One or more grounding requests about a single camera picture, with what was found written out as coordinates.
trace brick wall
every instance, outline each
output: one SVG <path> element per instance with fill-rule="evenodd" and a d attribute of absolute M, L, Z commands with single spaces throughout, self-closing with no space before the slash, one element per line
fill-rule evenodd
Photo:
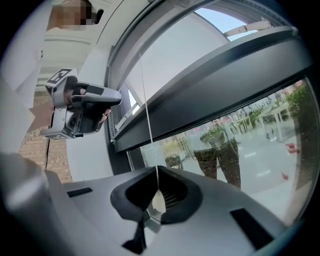
<path fill-rule="evenodd" d="M 44 104 L 50 100 L 47 92 L 39 91 L 34 94 L 34 107 Z M 24 158 L 34 161 L 36 164 L 45 169 L 45 157 L 47 138 L 40 136 L 40 129 L 28 132 L 19 150 L 19 154 Z M 72 182 L 71 173 L 69 170 L 66 140 L 51 140 L 48 154 L 47 169 L 58 174 L 62 183 Z"/>

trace robotic arm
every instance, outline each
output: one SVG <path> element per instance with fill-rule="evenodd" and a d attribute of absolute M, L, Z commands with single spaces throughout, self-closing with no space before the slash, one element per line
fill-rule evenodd
<path fill-rule="evenodd" d="M 94 84 L 78 82 L 74 68 L 61 68 L 46 82 L 54 114 L 51 127 L 40 132 L 50 139 L 75 139 L 101 129 L 101 118 L 105 111 L 119 105 L 122 96 L 117 90 Z M 71 104 L 65 102 L 65 93 L 73 91 Z"/>

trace pants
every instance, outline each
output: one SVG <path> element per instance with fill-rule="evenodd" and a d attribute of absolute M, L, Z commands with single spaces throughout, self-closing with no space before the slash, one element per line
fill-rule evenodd
<path fill-rule="evenodd" d="M 217 179 L 217 159 L 228 183 L 241 188 L 238 145 L 235 139 L 220 150 L 195 150 L 194 155 L 206 177 Z"/>

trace black slot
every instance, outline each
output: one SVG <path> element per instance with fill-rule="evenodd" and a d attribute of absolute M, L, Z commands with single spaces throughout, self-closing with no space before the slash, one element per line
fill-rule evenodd
<path fill-rule="evenodd" d="M 92 189 L 90 187 L 85 187 L 85 188 L 69 191 L 67 192 L 67 194 L 70 198 L 73 198 L 73 197 L 81 196 L 90 192 L 92 192 Z"/>
<path fill-rule="evenodd" d="M 230 214 L 255 249 L 259 250 L 273 240 L 272 236 L 245 209 L 233 210 Z"/>

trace person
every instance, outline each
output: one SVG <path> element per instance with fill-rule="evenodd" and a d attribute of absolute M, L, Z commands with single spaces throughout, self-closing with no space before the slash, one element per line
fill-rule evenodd
<path fill-rule="evenodd" d="M 51 0 L 45 0 L 26 19 L 14 35 L 6 49 L 1 66 L 1 86 L 9 86 L 34 115 L 34 120 L 28 132 L 49 126 L 54 106 L 48 101 L 34 107 L 34 93 L 42 64 L 44 39 L 46 31 L 54 28 L 79 31 L 84 26 L 91 25 L 94 18 L 93 6 L 89 0 L 64 0 L 61 4 L 53 5 Z M 66 103 L 70 103 L 72 93 L 65 96 Z"/>
<path fill-rule="evenodd" d="M 226 181 L 239 189 L 241 188 L 241 174 L 239 166 L 238 144 L 224 117 L 215 124 L 215 132 L 208 143 L 212 149 L 206 149 L 201 155 L 195 156 L 204 175 L 217 179 L 217 159 Z"/>

